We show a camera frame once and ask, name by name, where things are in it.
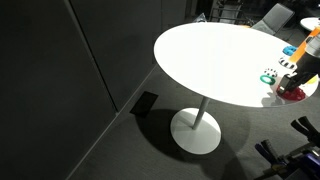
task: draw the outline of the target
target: table top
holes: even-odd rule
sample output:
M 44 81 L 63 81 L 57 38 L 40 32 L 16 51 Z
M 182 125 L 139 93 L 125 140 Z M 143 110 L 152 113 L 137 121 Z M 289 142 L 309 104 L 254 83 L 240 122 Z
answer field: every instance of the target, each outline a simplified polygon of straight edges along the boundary
M 308 17 L 301 19 L 300 25 L 303 28 L 312 31 L 316 26 L 320 26 L 320 20 L 318 17 Z
M 250 28 L 191 23 L 160 35 L 154 54 L 171 78 L 198 94 L 241 106 L 271 107 L 295 103 L 276 94 L 283 75 L 293 72 L 278 63 L 288 45 Z M 267 68 L 278 72 L 272 86 L 260 81 Z M 317 86 L 313 83 L 300 87 L 309 97 Z

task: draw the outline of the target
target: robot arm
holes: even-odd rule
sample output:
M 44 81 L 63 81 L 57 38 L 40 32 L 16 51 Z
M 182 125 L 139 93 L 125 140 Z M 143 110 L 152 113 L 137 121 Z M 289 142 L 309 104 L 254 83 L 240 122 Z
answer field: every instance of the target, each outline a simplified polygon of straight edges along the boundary
M 301 84 L 305 84 L 312 77 L 320 74 L 320 33 L 311 38 L 306 46 L 304 55 L 297 62 L 297 69 L 293 74 L 286 74 L 279 83 L 277 93 L 283 95 L 292 92 Z

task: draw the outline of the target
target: orange object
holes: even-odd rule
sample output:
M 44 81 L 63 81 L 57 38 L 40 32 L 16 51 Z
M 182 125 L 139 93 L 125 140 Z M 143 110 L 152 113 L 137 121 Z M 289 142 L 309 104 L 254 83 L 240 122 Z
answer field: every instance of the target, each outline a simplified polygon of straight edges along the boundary
M 305 49 L 307 45 L 306 40 L 309 37 L 316 36 L 319 32 L 320 32 L 320 26 L 315 27 L 314 30 L 311 31 L 311 33 L 308 35 L 308 37 L 300 44 L 297 50 L 292 54 L 292 56 L 290 56 L 289 61 L 296 63 L 305 53 Z

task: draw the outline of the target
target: table pedestal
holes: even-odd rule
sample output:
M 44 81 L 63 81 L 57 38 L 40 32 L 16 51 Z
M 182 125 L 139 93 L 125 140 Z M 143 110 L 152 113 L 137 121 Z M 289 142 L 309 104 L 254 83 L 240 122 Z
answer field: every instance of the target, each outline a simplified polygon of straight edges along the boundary
M 206 108 L 205 97 L 200 107 Z M 171 134 L 176 143 L 184 150 L 193 154 L 207 154 L 213 151 L 221 140 L 221 131 L 217 121 L 208 113 L 197 116 L 199 109 L 187 108 L 179 111 L 171 121 Z

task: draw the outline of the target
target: table leg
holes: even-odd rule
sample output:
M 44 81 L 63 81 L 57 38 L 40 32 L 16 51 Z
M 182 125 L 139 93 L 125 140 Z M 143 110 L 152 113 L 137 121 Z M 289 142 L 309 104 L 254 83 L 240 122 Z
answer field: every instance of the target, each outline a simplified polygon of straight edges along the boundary
M 173 139 L 190 153 L 207 154 L 220 143 L 220 127 L 216 120 L 205 112 L 209 101 L 209 98 L 203 97 L 200 109 L 183 109 L 172 118 L 170 130 Z

